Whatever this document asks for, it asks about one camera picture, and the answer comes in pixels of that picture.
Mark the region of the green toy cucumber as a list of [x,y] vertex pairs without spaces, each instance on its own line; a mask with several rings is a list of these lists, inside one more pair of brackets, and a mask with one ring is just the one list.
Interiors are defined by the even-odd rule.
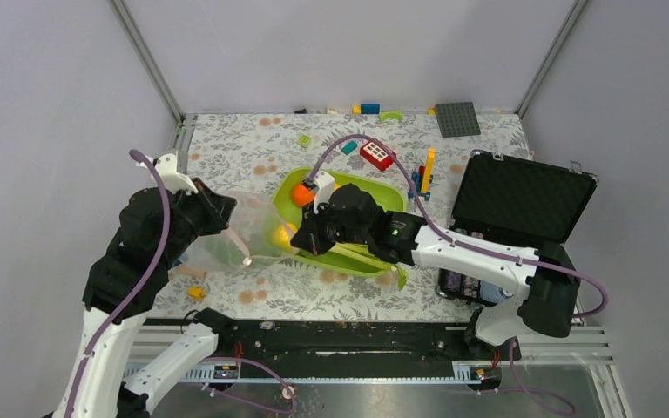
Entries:
[[231,233],[204,236],[194,243],[193,261],[207,271],[225,271],[249,264],[247,248]]

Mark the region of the clear zip top bag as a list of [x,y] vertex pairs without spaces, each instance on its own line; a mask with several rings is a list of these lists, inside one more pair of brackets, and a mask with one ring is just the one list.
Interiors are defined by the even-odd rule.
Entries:
[[250,259],[248,266],[225,271],[207,271],[198,267],[193,261],[194,243],[197,239],[181,256],[181,264],[204,272],[263,271],[298,253],[285,253],[270,241],[270,234],[274,228],[286,223],[271,197],[248,192],[232,192],[231,196],[237,199],[237,206],[229,227],[223,232],[233,234],[240,241],[240,246],[244,245],[247,248]]

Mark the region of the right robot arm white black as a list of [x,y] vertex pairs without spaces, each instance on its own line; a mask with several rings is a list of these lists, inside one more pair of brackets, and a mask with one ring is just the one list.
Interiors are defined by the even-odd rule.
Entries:
[[364,245],[391,264],[461,273],[509,291],[509,299],[475,314],[464,336],[466,350],[478,359],[512,337],[565,338],[571,330],[579,283],[570,269],[542,259],[532,247],[503,246],[435,226],[421,216],[385,211],[356,185],[305,206],[291,244],[313,255],[337,244]]

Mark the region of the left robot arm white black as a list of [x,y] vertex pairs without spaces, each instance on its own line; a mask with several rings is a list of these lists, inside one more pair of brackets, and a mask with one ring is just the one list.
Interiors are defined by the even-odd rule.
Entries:
[[82,340],[55,417],[148,417],[159,401],[206,355],[235,346],[229,319],[206,311],[170,348],[125,377],[135,337],[168,283],[169,271],[199,237],[226,230],[236,199],[198,178],[196,193],[152,187],[135,192],[120,227],[92,266],[84,290]]

